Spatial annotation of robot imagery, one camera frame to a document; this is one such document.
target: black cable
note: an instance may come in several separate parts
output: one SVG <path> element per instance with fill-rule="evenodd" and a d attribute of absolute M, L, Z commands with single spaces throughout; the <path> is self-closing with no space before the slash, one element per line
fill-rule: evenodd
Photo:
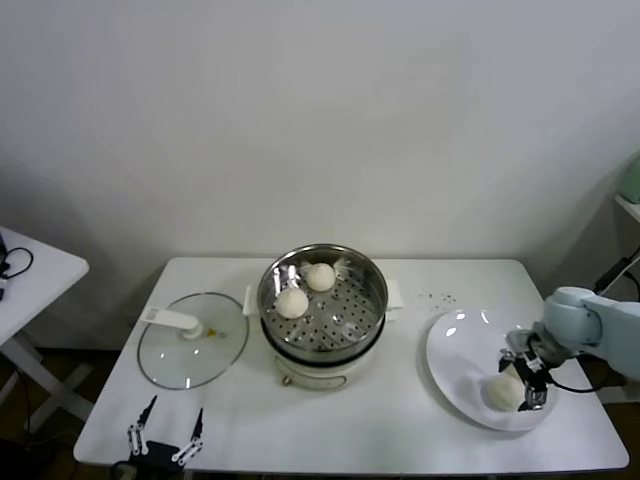
<path fill-rule="evenodd" d="M 24 272 L 26 272 L 27 270 L 29 270 L 31 268 L 31 265 L 33 265 L 33 253 L 31 252 L 31 250 L 29 250 L 28 248 L 24 248 L 24 247 L 15 247 L 15 248 L 12 248 L 11 250 L 7 251 L 6 255 L 4 256 L 4 260 L 2 261 L 2 263 L 5 264 L 7 259 L 9 258 L 9 256 L 12 253 L 15 253 L 15 252 L 25 252 L 29 256 L 29 263 L 22 270 L 19 270 L 19 271 L 15 272 L 15 273 L 12 273 L 11 275 L 4 275 L 5 280 L 9 280 L 11 278 L 17 277 L 18 275 L 22 275 Z"/>
<path fill-rule="evenodd" d="M 17 368 L 15 372 L 20 378 L 22 388 L 24 388 L 24 396 L 27 404 L 27 429 L 24 432 L 24 448 L 27 448 L 29 446 L 29 436 L 31 435 L 31 397 L 29 397 L 29 387 L 27 386 L 27 379 L 24 377 L 24 374 Z"/>
<path fill-rule="evenodd" d="M 533 345 L 531 343 L 533 341 L 533 337 L 534 335 L 531 335 L 529 336 L 529 338 L 527 338 L 527 347 L 529 347 L 529 350 L 531 350 L 531 352 L 535 353 L 535 350 L 533 349 Z M 551 372 L 547 370 L 547 376 L 549 377 L 548 381 L 552 385 L 555 385 L 556 387 L 571 393 L 593 393 L 593 392 L 597 392 L 598 390 L 602 390 L 602 388 L 604 388 L 604 386 L 607 384 L 607 381 L 609 380 L 609 375 L 611 375 L 610 368 L 607 370 L 607 374 L 604 376 L 602 381 L 597 386 L 580 389 L 580 388 L 567 387 L 566 385 L 562 385 L 561 383 L 556 382 L 556 380 L 551 376 Z"/>
<path fill-rule="evenodd" d="M 640 302 L 640 283 L 638 282 L 638 279 L 636 277 L 633 276 L 632 273 L 630 272 L 624 272 L 623 276 L 625 278 L 628 278 L 629 280 L 631 280 L 634 285 L 636 286 L 636 292 L 638 294 L 638 302 Z"/>

